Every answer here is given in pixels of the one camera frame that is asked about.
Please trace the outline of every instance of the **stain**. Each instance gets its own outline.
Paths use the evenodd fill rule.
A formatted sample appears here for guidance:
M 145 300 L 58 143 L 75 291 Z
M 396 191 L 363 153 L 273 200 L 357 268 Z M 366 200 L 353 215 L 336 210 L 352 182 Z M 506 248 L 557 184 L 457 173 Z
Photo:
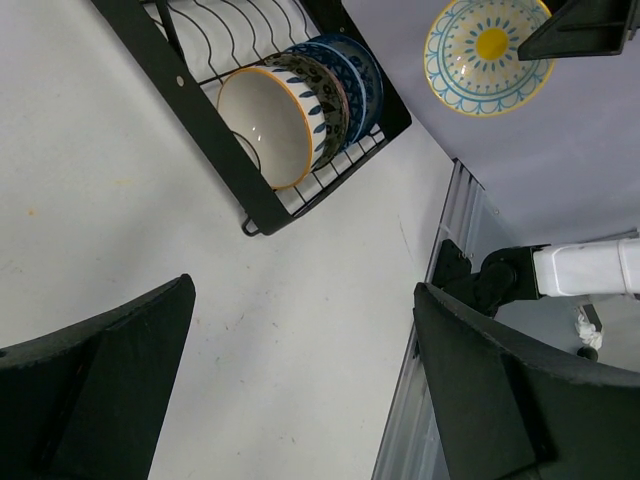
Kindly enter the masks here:
M 400 215 L 398 215 L 398 225 L 400 226 L 400 233 L 402 234 L 402 240 L 404 240 L 404 246 L 407 248 L 407 253 L 409 254 L 411 263 L 415 264 L 416 262 L 413 259 L 413 255 L 411 254 L 411 249 L 409 248 L 409 242 L 407 242 L 407 236 L 404 234 L 404 228 L 402 227 L 402 220 L 400 220 Z

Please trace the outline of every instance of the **white bowl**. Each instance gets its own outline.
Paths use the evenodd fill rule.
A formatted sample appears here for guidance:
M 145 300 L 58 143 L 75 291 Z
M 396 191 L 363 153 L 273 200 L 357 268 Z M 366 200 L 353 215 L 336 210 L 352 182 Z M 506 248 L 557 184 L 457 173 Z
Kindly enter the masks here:
M 324 151 L 320 102 L 300 77 L 282 67 L 233 73 L 220 89 L 217 108 L 227 126 L 253 146 L 273 189 L 299 184 Z

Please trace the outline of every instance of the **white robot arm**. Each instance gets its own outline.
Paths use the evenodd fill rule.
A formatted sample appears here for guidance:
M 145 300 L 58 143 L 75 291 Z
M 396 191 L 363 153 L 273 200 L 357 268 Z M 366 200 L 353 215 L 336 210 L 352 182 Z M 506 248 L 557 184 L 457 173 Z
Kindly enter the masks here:
M 640 293 L 640 239 L 543 247 L 533 261 L 542 295 Z

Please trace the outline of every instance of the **blue patterned bowl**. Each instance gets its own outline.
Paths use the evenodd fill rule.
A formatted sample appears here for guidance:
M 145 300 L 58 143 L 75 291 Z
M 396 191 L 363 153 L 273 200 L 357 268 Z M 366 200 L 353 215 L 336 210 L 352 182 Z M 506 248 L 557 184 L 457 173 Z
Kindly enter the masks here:
M 425 74 L 449 108 L 487 117 L 524 105 L 553 60 L 518 60 L 518 47 L 551 13 L 539 0 L 457 0 L 436 18 L 425 45 Z
M 354 144 L 361 135 L 365 122 L 366 91 L 356 68 L 336 49 L 320 43 L 306 42 L 294 45 L 287 52 L 301 53 L 327 67 L 344 88 L 349 101 L 349 128 L 342 150 Z
M 299 53 L 274 53 L 265 58 L 264 63 L 295 73 L 318 97 L 327 124 L 327 138 L 324 153 L 315 161 L 313 169 L 324 167 L 333 160 L 347 138 L 349 106 L 340 81 L 320 62 Z
M 349 59 L 351 64 L 356 67 L 362 83 L 364 84 L 366 94 L 366 114 L 364 125 L 360 132 L 360 138 L 371 131 L 373 126 L 378 123 L 380 114 L 382 113 L 382 104 L 384 103 L 384 87 L 382 85 L 382 74 L 376 60 L 371 53 L 346 35 L 327 34 L 309 40 L 313 43 L 321 43 L 335 48 L 345 57 Z

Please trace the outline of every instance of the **yellow center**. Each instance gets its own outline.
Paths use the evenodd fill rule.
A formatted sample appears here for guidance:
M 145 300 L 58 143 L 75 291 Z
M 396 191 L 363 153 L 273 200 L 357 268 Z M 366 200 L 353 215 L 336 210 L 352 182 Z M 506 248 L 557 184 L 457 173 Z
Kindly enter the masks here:
M 476 48 L 478 55 L 485 60 L 495 60 L 507 50 L 508 43 L 509 39 L 504 30 L 491 28 L 480 34 Z

